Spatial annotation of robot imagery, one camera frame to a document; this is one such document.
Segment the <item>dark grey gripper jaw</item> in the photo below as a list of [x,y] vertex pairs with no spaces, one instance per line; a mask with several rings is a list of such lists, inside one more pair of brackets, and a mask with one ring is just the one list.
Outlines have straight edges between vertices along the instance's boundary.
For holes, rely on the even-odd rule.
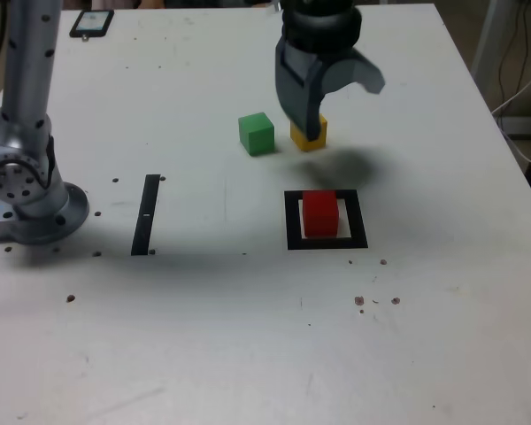
[[275,88],[282,110],[308,141],[320,135],[318,56],[281,38],[275,48]]

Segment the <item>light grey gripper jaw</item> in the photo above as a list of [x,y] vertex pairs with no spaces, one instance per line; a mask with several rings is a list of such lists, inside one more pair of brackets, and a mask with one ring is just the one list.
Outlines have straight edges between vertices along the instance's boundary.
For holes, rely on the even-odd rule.
[[371,94],[380,94],[385,79],[379,67],[354,48],[336,53],[309,53],[308,113],[318,112],[325,95],[357,83]]

